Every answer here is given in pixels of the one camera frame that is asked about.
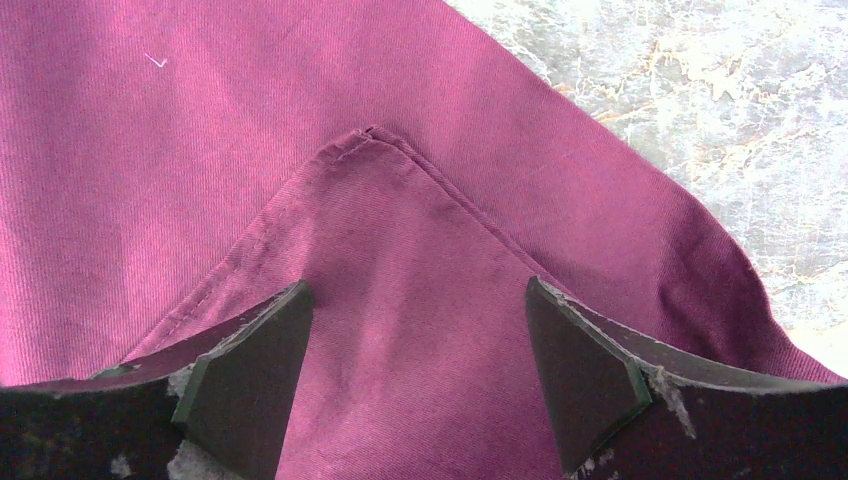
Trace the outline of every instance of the stitched seam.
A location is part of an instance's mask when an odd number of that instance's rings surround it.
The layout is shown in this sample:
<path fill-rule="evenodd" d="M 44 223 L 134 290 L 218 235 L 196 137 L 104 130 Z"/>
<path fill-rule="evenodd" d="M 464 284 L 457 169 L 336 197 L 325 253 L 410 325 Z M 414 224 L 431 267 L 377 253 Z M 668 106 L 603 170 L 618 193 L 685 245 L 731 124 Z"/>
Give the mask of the stitched seam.
<path fill-rule="evenodd" d="M 305 189 L 308 189 L 310 186 L 312 186 L 312 184 L 313 184 L 314 182 L 315 182 L 315 179 L 314 179 L 314 178 L 313 178 L 312 180 L 307 181 L 307 182 L 306 182 Z M 295 195 L 295 200 L 299 200 L 299 199 L 301 199 L 301 198 L 302 198 L 302 195 Z M 262 245 L 264 245 L 264 244 L 265 244 L 265 240 L 266 240 L 266 238 L 265 238 L 265 237 L 266 237 L 266 236 L 268 236 L 268 233 L 270 233 L 270 231 L 271 231 L 271 227 L 273 227 L 274 225 L 276 225 L 277 223 L 279 223 L 280 218 L 282 218 L 283 214 L 284 214 L 284 213 L 286 213 L 288 210 L 289 210 L 289 206 L 288 206 L 288 205 L 285 205 L 285 206 L 284 206 L 284 207 L 280 210 L 280 213 L 278 213 L 278 214 L 277 214 L 277 216 L 276 216 L 273 220 L 268 221 L 268 224 L 265 226 L 265 229 L 262 231 L 262 233 L 261 233 L 261 235 L 259 236 L 259 238 L 257 238 L 256 240 L 254 240 L 254 242 L 253 242 L 253 248 L 251 248 L 249 251 L 245 252 L 243 255 L 241 255 L 241 256 L 240 256 L 241 258 L 240 258 L 240 261 L 239 261 L 238 265 L 236 265 L 236 268 L 235 268 L 235 269 L 233 269 L 233 271 L 231 271 L 230 273 L 228 273 L 228 274 L 227 274 L 224 278 L 222 278 L 220 281 L 216 282 L 216 283 L 215 283 L 215 285 L 213 285 L 213 286 L 212 286 L 212 288 L 210 288 L 210 289 L 209 289 L 209 292 L 208 292 L 206 295 L 204 295 L 204 297 L 203 297 L 202 299 L 200 299 L 200 301 L 199 301 L 199 302 L 197 302 L 197 304 L 195 304 L 195 306 L 194 306 L 194 307 L 192 307 L 191 311 L 189 311 L 189 312 L 188 312 L 187 314 L 185 314 L 185 315 L 184 315 L 181 319 L 177 320 L 177 321 L 174 323 L 174 326 L 173 326 L 173 327 L 171 327 L 171 329 L 170 329 L 170 330 L 168 330 L 168 333 L 166 333 L 166 334 L 165 334 L 165 336 L 164 336 L 164 337 L 162 337 L 162 339 L 161 339 L 161 340 L 159 340 L 159 342 L 157 342 L 157 343 L 156 343 L 156 346 L 155 346 L 155 347 L 153 347 L 153 351 L 154 351 L 154 352 L 155 352 L 155 351 L 157 351 L 157 350 L 158 350 L 158 348 L 159 348 L 160 346 L 162 346 L 162 344 L 163 344 L 163 343 L 165 343 L 165 341 L 171 337 L 171 335 L 172 335 L 172 334 L 173 334 L 173 333 L 177 330 L 177 328 L 178 328 L 179 326 L 181 326 L 181 325 L 185 324 L 186 320 L 188 320 L 188 319 L 192 316 L 192 314 L 194 314 L 194 312 L 195 312 L 195 311 L 197 311 L 197 309 L 198 309 L 198 308 L 199 308 L 199 307 L 203 304 L 203 302 L 205 302 L 205 301 L 206 301 L 209 297 L 211 297 L 213 293 L 217 292 L 217 291 L 220 289 L 220 287 L 221 287 L 222 285 L 224 285 L 225 283 L 227 283 L 227 280 L 229 280 L 229 279 L 230 279 L 233 275 L 235 275 L 235 274 L 236 274 L 236 273 L 237 273 L 237 272 L 241 269 L 241 267 L 242 267 L 245 263 L 247 263 L 247 261 L 248 261 L 248 260 L 250 260 L 251 258 L 253 258 L 253 254 L 254 254 L 254 252 L 255 252 L 255 251 L 256 251 L 256 250 L 257 250 L 260 246 L 262 246 Z"/>
<path fill-rule="evenodd" d="M 341 154 L 339 154 L 336 158 L 334 158 L 333 160 L 330 160 L 330 162 L 328 162 L 328 163 L 329 163 L 330 165 L 333 165 L 333 164 L 335 164 L 335 163 L 337 163 L 337 162 L 338 162 L 339 158 L 344 157 L 347 153 L 350 153 L 350 152 L 352 152 L 352 151 L 354 151 L 354 150 L 356 150 L 356 149 L 359 149 L 359 148 L 360 148 L 363 144 L 368 143 L 368 140 L 374 140 L 374 139 L 373 139 L 373 137 L 372 137 L 371 135 L 368 135 L 367 133 L 364 133 L 364 134 L 363 134 L 363 133 L 360 133 L 360 135 L 366 135 L 366 136 L 367 136 L 367 138 L 364 138 L 364 139 L 363 139 L 363 140 L 364 140 L 363 142 L 361 142 L 361 143 L 357 144 L 357 145 L 356 145 L 355 147 L 353 147 L 351 150 L 348 150 L 348 151 L 346 151 L 346 152 L 342 152 L 342 153 L 341 153 Z M 302 168 L 307 167 L 307 165 L 309 165 L 309 164 L 310 164 L 310 163 L 312 163 L 312 162 L 320 162 L 320 160 L 318 159 L 318 158 L 319 158 L 319 156 L 320 156 L 320 151 L 319 151 L 319 153 L 318 153 L 318 154 L 316 154 L 316 155 L 315 155 L 315 156 L 314 156 L 311 160 L 309 160 L 309 161 L 307 161 L 306 163 L 304 163 L 304 164 L 302 165 Z M 315 178 L 312 178 L 311 180 L 307 180 L 307 182 L 306 182 L 306 186 L 305 186 L 305 187 L 308 189 L 308 187 L 310 187 L 310 186 L 311 186 L 314 182 L 315 182 Z M 274 196 L 273 196 L 273 197 L 271 197 L 271 201 L 269 202 L 269 204 L 270 204 L 270 203 L 272 203 L 272 202 L 274 201 L 274 198 L 277 196 L 277 194 L 279 194 L 279 192 L 280 192 L 280 191 L 282 191 L 282 190 L 286 187 L 286 185 L 288 185 L 288 183 L 289 183 L 289 182 L 286 182 L 286 183 L 285 183 L 282 187 L 280 187 L 280 189 L 277 191 L 277 193 L 275 193 L 275 194 L 274 194 Z M 303 197 L 303 195 L 302 195 L 302 194 L 295 195 L 295 199 L 296 199 L 296 200 L 299 200 L 299 199 L 301 199 L 302 197 Z M 206 295 L 204 295 L 204 296 L 203 296 L 203 298 L 202 298 L 202 299 L 200 299 L 200 301 L 199 301 L 199 302 L 197 302 L 197 304 L 195 304 L 195 305 L 194 305 L 194 307 L 192 307 L 192 309 L 191 309 L 191 310 L 190 310 L 187 314 L 183 315 L 183 316 L 182 316 L 179 320 L 176 320 L 176 321 L 174 322 L 174 326 L 173 326 L 173 327 L 171 327 L 171 329 L 170 329 L 170 330 L 168 330 L 168 332 L 165 334 L 165 336 L 164 336 L 164 337 L 162 337 L 162 339 L 160 339 L 158 342 L 156 342 L 156 345 L 155 345 L 155 346 L 153 347 L 153 349 L 152 349 L 152 350 L 153 350 L 153 352 L 156 352 L 156 351 L 159 349 L 159 347 L 161 347 L 161 346 L 162 346 L 162 344 L 163 344 L 163 343 L 165 343 L 165 342 L 166 342 L 166 341 L 167 341 L 167 340 L 171 337 L 171 335 L 173 335 L 173 333 L 177 330 L 177 328 L 179 328 L 181 325 L 183 325 L 183 324 L 186 322 L 186 320 L 187 320 L 189 317 L 191 317 L 191 316 L 192 316 L 192 314 L 194 314 L 194 312 L 196 312 L 196 311 L 197 311 L 197 309 L 198 309 L 198 308 L 199 308 L 199 307 L 200 307 L 200 306 L 201 306 L 201 305 L 202 305 L 202 304 L 203 304 L 203 303 L 204 303 L 207 299 L 209 299 L 209 298 L 212 296 L 212 294 L 213 294 L 213 293 L 215 293 L 215 292 L 219 289 L 219 287 L 221 287 L 221 285 L 223 285 L 224 283 L 226 283 L 226 282 L 227 282 L 227 280 L 229 280 L 229 279 L 230 279 L 233 275 L 235 275 L 235 274 L 236 274 L 236 272 L 238 272 L 238 271 L 239 271 L 239 269 L 241 269 L 241 267 L 244 265 L 245 261 L 246 261 L 246 260 L 247 260 L 247 259 L 248 259 L 248 258 L 249 258 L 252 254 L 253 254 L 253 252 L 254 252 L 254 251 L 256 251 L 256 249 L 257 249 L 257 248 L 259 248 L 259 246 L 260 246 L 260 245 L 263 245 L 263 244 L 264 244 L 264 241 L 266 240 L 266 238 L 265 238 L 265 237 L 266 237 L 266 236 L 268 235 L 268 233 L 270 232 L 271 227 L 272 227 L 272 226 L 274 226 L 275 224 L 277 224 L 277 223 L 280 221 L 280 218 L 283 216 L 283 214 L 284 214 L 284 213 L 286 213 L 286 212 L 288 211 L 288 209 L 289 209 L 289 206 L 288 206 L 288 205 L 285 205 L 285 206 L 282 208 L 282 210 L 280 210 L 280 213 L 278 213 L 278 214 L 277 214 L 276 218 L 274 218 L 274 220 L 273 220 L 273 221 L 269 221 L 269 222 L 268 222 L 268 224 L 265 226 L 265 229 L 264 229 L 264 230 L 262 231 L 262 233 L 260 234 L 259 238 L 257 238 L 257 239 L 254 241 L 254 243 L 253 243 L 253 248 L 252 248 L 252 249 L 250 249 L 250 251 L 249 251 L 249 252 L 246 252 L 245 254 L 243 254 L 243 255 L 241 255 L 241 256 L 240 256 L 241 261 L 238 263 L 238 265 L 236 265 L 235 269 L 233 269 L 233 271 L 231 271 L 230 273 L 228 273 L 228 274 L 227 274 L 224 278 L 222 278 L 220 281 L 216 282 L 216 283 L 215 283 L 215 285 L 213 285 L 213 286 L 209 289 L 209 291 L 206 293 Z M 127 361 L 127 358 L 129 357 L 129 355 L 130 355 L 133 351 L 135 351 L 135 349 L 136 349 L 136 348 L 138 348 L 138 346 L 139 346 L 139 345 L 141 345 L 141 344 L 144 342 L 144 340 L 146 340 L 146 339 L 150 336 L 150 334 L 152 334 L 152 333 L 153 333 L 153 332 L 154 332 L 154 331 L 155 331 L 155 330 L 159 327 L 159 325 L 161 325 L 161 324 L 162 324 L 162 323 L 163 323 L 163 322 L 167 319 L 167 317 L 168 317 L 168 316 L 170 316 L 170 314 L 166 315 L 166 318 L 164 318 L 164 319 L 160 320 L 159 322 L 157 322 L 157 323 L 156 323 L 156 325 L 155 325 L 153 328 L 151 328 L 151 329 L 150 329 L 150 333 L 148 333 L 147 335 L 145 335 L 145 336 L 144 336 L 144 338 L 142 338 L 142 340 L 140 340 L 140 341 L 139 341 L 138 343 L 136 343 L 136 344 L 135 344 L 132 348 L 130 348 L 130 351 L 129 351 L 126 355 L 124 355 L 124 358 L 121 360 L 121 362 L 125 362 L 125 361 Z"/>
<path fill-rule="evenodd" d="M 388 141 L 379 137 L 374 137 L 374 140 L 394 148 L 395 150 L 400 152 L 404 157 L 414 163 L 419 170 L 424 172 L 424 174 L 427 175 L 427 177 L 430 178 L 430 180 L 432 180 L 436 184 L 436 186 L 438 186 L 443 192 L 445 192 L 448 198 L 450 198 L 454 203 L 459 205 L 460 208 L 465 210 L 465 212 L 468 213 L 471 218 L 473 218 L 474 221 L 477 222 L 478 225 L 480 225 L 487 232 L 489 232 L 489 235 L 495 237 L 498 243 L 500 243 L 504 248 L 506 248 L 506 250 L 510 254 L 512 254 L 512 256 L 517 258 L 527 268 L 529 268 L 533 272 L 536 272 L 542 277 L 547 277 L 545 278 L 546 281 L 552 283 L 555 287 L 559 288 L 563 292 L 571 295 L 574 298 L 578 298 L 570 290 L 565 288 L 565 286 L 562 285 L 556 277 L 551 275 L 545 267 L 539 265 L 533 259 L 533 257 L 531 257 L 527 252 L 525 252 L 524 249 L 521 248 L 521 246 L 518 245 L 518 243 L 512 239 L 512 237 L 510 237 L 506 232 L 501 230 L 500 227 L 498 227 L 494 222 L 489 220 L 486 214 L 479 210 L 479 208 L 474 205 L 471 200 L 468 200 L 467 197 L 464 197 L 463 193 L 458 188 L 453 187 L 459 195 L 462 195 L 462 198 L 457 198 L 456 195 L 446 189 L 445 186 L 442 185 L 442 182 L 448 183 L 449 181 L 447 180 L 447 178 L 442 178 L 442 181 L 439 181 L 439 179 L 435 178 L 430 172 L 427 171 L 427 169 L 423 168 L 421 166 L 421 163 L 429 163 L 429 161 L 422 157 L 420 154 L 418 154 L 418 152 L 413 150 L 411 146 L 408 146 L 407 144 L 403 143 L 403 140 L 401 139 L 393 139 L 393 141 Z"/>

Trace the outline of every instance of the fabric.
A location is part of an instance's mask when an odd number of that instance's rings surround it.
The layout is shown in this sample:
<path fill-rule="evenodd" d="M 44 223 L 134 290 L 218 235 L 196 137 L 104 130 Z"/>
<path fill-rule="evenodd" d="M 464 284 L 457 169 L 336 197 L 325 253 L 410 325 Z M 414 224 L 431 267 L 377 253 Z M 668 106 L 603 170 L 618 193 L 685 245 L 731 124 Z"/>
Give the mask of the fabric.
<path fill-rule="evenodd" d="M 841 381 L 703 206 L 437 0 L 2 2 L 0 139 L 0 383 L 305 278 L 280 478 L 556 476 L 534 274 L 697 355 Z"/>

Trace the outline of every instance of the marble surface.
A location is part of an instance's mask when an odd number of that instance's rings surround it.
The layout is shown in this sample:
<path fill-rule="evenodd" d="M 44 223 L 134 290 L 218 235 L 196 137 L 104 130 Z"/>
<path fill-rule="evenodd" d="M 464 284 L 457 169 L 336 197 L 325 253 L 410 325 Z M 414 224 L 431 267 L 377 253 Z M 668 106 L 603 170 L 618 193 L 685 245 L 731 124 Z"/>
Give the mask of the marble surface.
<path fill-rule="evenodd" d="M 447 1 L 699 198 L 848 376 L 848 0 Z"/>

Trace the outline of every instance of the maroon fabric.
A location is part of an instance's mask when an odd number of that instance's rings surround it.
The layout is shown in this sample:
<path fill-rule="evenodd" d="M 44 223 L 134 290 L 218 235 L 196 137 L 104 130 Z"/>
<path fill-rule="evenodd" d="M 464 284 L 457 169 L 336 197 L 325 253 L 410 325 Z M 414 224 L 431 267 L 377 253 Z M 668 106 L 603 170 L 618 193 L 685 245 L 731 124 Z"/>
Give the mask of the maroon fabric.
<path fill-rule="evenodd" d="M 0 140 L 0 383 L 303 277 L 295 477 L 554 475 L 537 273 L 687 351 L 841 380 L 696 200 L 437 0 L 2 2 Z"/>

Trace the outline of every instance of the white marble surface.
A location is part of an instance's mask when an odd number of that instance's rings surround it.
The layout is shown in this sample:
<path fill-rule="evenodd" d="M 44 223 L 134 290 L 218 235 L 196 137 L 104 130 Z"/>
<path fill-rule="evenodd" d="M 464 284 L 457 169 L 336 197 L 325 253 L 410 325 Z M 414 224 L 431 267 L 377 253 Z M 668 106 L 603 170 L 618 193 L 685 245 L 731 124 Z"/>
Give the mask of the white marble surface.
<path fill-rule="evenodd" d="M 848 376 L 848 0 L 447 0 L 698 197 Z"/>

